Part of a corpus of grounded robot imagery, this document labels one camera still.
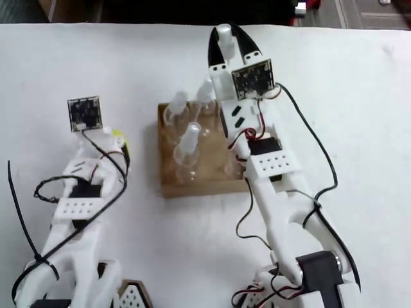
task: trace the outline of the black wire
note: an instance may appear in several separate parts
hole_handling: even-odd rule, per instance
[[[40,194],[40,189],[47,183],[54,182],[54,181],[57,181],[57,180],[62,180],[62,179],[65,179],[65,178],[74,178],[74,179],[78,180],[78,183],[80,183],[80,182],[88,183],[87,180],[85,180],[84,178],[82,178],[80,176],[76,176],[76,175],[53,176],[52,178],[48,178],[47,180],[43,180],[43,181],[40,182],[40,184],[38,184],[38,186],[34,190],[33,197],[38,198],[38,199],[40,199],[42,201],[45,201],[45,202],[58,203],[58,201],[60,199],[58,199],[56,197],[51,197],[51,198],[44,197]]]
[[[264,239],[262,239],[260,236],[258,236],[258,235],[239,235],[239,233],[238,233],[238,229],[239,229],[241,223],[244,221],[245,218],[247,218],[247,216],[251,213],[252,208],[254,207],[254,198],[253,198],[253,196],[252,196],[252,190],[251,190],[251,185],[250,185],[249,179],[248,179],[248,178],[244,178],[244,179],[245,179],[245,182],[247,183],[247,185],[248,185],[248,187],[249,187],[251,203],[250,203],[250,208],[249,208],[249,210],[243,215],[243,217],[241,217],[241,219],[240,219],[240,220],[238,221],[238,223],[237,223],[237,226],[236,226],[236,234],[237,234],[237,236],[238,236],[240,239],[259,239],[261,242],[264,243],[264,245],[265,245],[269,250],[271,250],[270,245],[267,244],[267,242],[264,241]]]
[[[15,209],[17,211],[17,215],[19,217],[20,225],[21,225],[21,228],[23,229],[24,235],[26,236],[27,242],[30,245],[31,250],[33,250],[34,259],[38,262],[47,264],[53,270],[57,280],[59,280],[60,275],[58,274],[58,271],[57,271],[56,267],[54,265],[52,265],[47,259],[45,259],[41,256],[39,251],[34,246],[34,243],[31,240],[31,237],[28,233],[28,230],[26,228],[26,223],[24,222],[23,215],[21,214],[20,204],[19,204],[19,201],[17,199],[17,194],[15,193],[13,178],[12,178],[12,169],[10,167],[10,161],[9,160],[7,161],[7,172],[8,172],[8,185],[10,186],[10,190],[12,192]]]
[[[67,244],[70,240],[72,240],[74,237],[76,237],[78,234],[80,234],[85,228],[87,228],[94,220],[96,220],[101,214],[103,214],[115,201],[117,201],[118,198],[125,192],[127,188],[127,177],[122,168],[117,164],[117,162],[110,157],[103,149],[101,149],[94,141],[92,141],[88,136],[86,136],[85,132],[82,131],[82,135],[98,150],[102,155],[108,158],[109,161],[111,161],[114,166],[117,168],[117,170],[120,172],[121,176],[123,177],[123,187],[120,190],[120,192],[113,197],[107,204],[102,207],[95,215],[87,220],[87,222],[82,225],[80,228],[76,229],[71,235],[67,236],[63,241],[61,241],[59,244],[57,244],[52,250],[50,250],[48,253],[46,253],[43,258],[48,259],[50,258],[54,253],[59,251],[61,247],[63,247],[65,244]],[[36,263],[32,264],[28,268],[26,268],[20,276],[17,277],[16,281],[14,282],[13,288],[12,288],[12,300],[15,303],[15,296],[17,294],[17,288],[19,287],[19,284],[22,282],[22,280],[29,274],[31,273],[34,269],[36,269],[41,262],[37,261]]]
[[[317,134],[313,131],[313,129],[311,128],[311,126],[308,124],[306,118],[304,117],[304,115],[302,114],[302,112],[300,111],[300,108],[297,105],[297,102],[295,101],[295,99],[293,98],[293,96],[291,95],[290,91],[288,91],[288,89],[280,84],[280,83],[276,83],[276,85],[278,85],[280,88],[282,88],[284,90],[284,92],[286,92],[287,96],[290,98],[291,102],[294,105],[295,110],[297,111],[298,115],[300,116],[300,118],[302,119],[303,123],[305,124],[305,126],[307,127],[307,129],[310,131],[310,133],[312,134],[312,136],[314,137],[314,139],[316,140],[317,144],[320,146],[321,151],[323,152],[324,156],[327,159],[327,162],[329,164],[329,167],[331,169],[331,172],[333,174],[333,180],[334,180],[334,184],[332,186],[329,186],[327,188],[322,189],[321,191],[319,191],[315,197],[314,200],[317,200],[326,192],[331,191],[333,189],[335,189],[338,186],[338,178],[337,178],[337,172],[335,171],[333,162],[331,161],[331,158],[328,155],[328,152],[326,151],[325,147],[323,146],[321,140],[318,138]],[[324,226],[329,230],[329,232],[331,233],[331,235],[335,238],[335,241],[340,245],[342,251],[344,252],[345,256],[347,257],[351,269],[353,270],[353,274],[354,274],[354,278],[355,278],[355,282],[358,285],[358,288],[361,291],[361,280],[360,280],[360,274],[358,273],[358,269],[356,267],[355,261],[353,256],[351,255],[350,251],[348,250],[347,246],[344,244],[343,240],[340,238],[340,236],[337,234],[337,232],[333,229],[333,227],[328,223],[327,219],[324,217],[324,215],[321,213],[321,206],[316,204],[315,202],[313,202],[313,210],[306,216],[306,218],[304,219],[303,223],[302,223],[302,227],[305,228],[308,219],[314,214],[316,213],[317,216],[319,217],[319,219],[321,220],[321,222],[324,224]]]

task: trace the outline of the white robotic arm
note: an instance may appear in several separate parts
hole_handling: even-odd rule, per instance
[[[13,300],[17,308],[120,308],[125,302],[127,307],[151,307],[143,284],[124,283],[119,262],[100,255],[100,214],[127,186],[130,161],[125,139],[110,128],[94,127],[101,126],[98,98],[69,101],[69,111],[80,147],[62,176],[43,181],[35,191],[36,197],[57,207],[42,257],[29,263],[17,279]],[[62,197],[41,196],[41,186],[58,179],[64,181]]]
[[[263,57],[240,27],[223,24],[211,33],[209,74],[229,149],[246,168],[246,181],[267,227],[274,265],[257,272],[254,285],[236,295],[234,306],[248,307],[252,304],[249,299],[261,292],[271,297],[256,307],[269,301],[282,308],[361,307],[359,279],[357,286],[342,278],[352,270],[352,257],[328,223],[325,211],[320,211],[318,201],[311,197],[282,126],[273,99],[283,90],[295,101],[284,86],[274,83],[271,60]],[[288,237],[290,223],[304,225],[323,250],[296,255]]]

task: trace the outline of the white table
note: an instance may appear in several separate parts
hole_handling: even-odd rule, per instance
[[[232,293],[269,264],[258,241],[234,227],[248,194],[164,200],[159,194],[156,111],[176,90],[192,95],[207,74],[210,27],[0,26],[0,301],[32,258],[6,179],[6,160],[27,226],[42,248],[54,206],[35,186],[74,153],[67,99],[99,95],[103,122],[127,132],[129,189],[107,212],[103,255],[142,280],[155,307],[229,307]],[[404,307],[411,241],[411,33],[250,26],[332,155],[340,186],[322,201],[353,253],[365,307]],[[331,183],[315,141],[285,95],[293,148],[313,190]],[[50,187],[57,193],[60,186]],[[243,233],[265,234],[258,209]],[[295,240],[299,252],[308,252]]]

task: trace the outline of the black circuit board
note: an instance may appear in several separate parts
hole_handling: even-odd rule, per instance
[[[231,73],[239,101],[251,97],[261,97],[274,89],[271,60],[252,64]]]
[[[72,132],[103,128],[98,96],[67,101]]]

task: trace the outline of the black bracket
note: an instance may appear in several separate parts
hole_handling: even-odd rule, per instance
[[[344,281],[334,253],[315,252],[298,257],[297,262],[303,274],[303,293],[320,291],[324,308],[342,308],[337,286]]]
[[[241,59],[244,62],[245,55],[250,53],[258,52],[261,54],[257,44],[252,38],[245,32],[241,27],[236,24],[231,23],[231,33],[233,37],[237,38],[238,48],[240,49]],[[208,43],[208,67],[214,65],[224,64],[224,57],[218,45],[219,40],[218,32],[216,27],[213,28],[210,34],[210,39]]]

